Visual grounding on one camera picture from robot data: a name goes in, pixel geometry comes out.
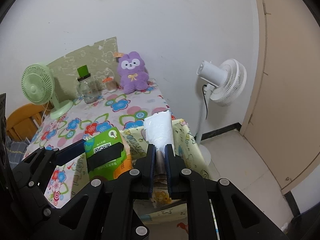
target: qr code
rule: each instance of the qr code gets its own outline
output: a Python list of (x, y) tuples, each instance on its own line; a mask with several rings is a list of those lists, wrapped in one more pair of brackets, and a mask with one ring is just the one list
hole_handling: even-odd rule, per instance
[(111, 143), (105, 143), (105, 144), (102, 144), (102, 145), (99, 145), (98, 147), (94, 148), (94, 153), (97, 153), (107, 147), (111, 146)]

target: door hinge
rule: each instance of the door hinge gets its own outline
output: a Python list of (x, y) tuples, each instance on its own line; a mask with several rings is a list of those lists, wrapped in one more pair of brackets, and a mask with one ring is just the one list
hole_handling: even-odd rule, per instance
[(249, 121), (248, 121), (248, 123), (249, 123), (249, 122), (251, 121), (252, 115), (253, 115), (253, 114), (251, 114), (251, 115), (250, 115), (250, 118), (249, 118)]

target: green desk fan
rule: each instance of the green desk fan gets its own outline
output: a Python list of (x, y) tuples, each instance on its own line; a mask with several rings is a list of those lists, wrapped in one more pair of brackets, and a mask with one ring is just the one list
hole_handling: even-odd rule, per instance
[(59, 118), (73, 106), (70, 100), (59, 103), (54, 92), (54, 78), (47, 66), (28, 66), (23, 72), (21, 87), (25, 97), (35, 105), (44, 105), (51, 101), (54, 106), (50, 112), (51, 119)]

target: green lid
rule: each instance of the green lid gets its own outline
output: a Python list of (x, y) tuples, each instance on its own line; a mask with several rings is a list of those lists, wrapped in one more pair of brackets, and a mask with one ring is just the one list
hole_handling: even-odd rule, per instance
[(82, 66), (80, 68), (77, 68), (77, 70), (78, 70), (78, 73), (79, 73), (80, 77), (84, 77), (86, 75), (89, 75), (89, 71), (88, 71), (87, 65), (84, 65), (84, 66)]

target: fan pole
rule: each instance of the fan pole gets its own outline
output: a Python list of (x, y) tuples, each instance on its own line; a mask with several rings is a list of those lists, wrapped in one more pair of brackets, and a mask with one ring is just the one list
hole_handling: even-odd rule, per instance
[(54, 106), (54, 108), (56, 110), (60, 108), (60, 103), (59, 103), (55, 93), (53, 93), (52, 98), (50, 99), (50, 101), (53, 103), (53, 106)]
[(201, 138), (202, 138), (202, 134), (203, 134), (203, 129), (204, 129), (204, 122), (206, 119), (205, 116), (205, 105), (207, 104), (207, 106), (209, 105), (209, 101), (210, 101), (210, 96), (212, 95), (213, 90), (215, 89), (215, 86), (211, 85), (211, 84), (207, 84), (206, 88), (205, 88), (205, 94), (204, 94), (204, 100), (202, 101), (202, 107), (201, 107), (201, 112), (200, 112), (200, 126), (199, 126), (199, 130), (197, 132), (197, 137), (196, 137), (196, 143), (198, 145), (200, 145), (201, 142)]

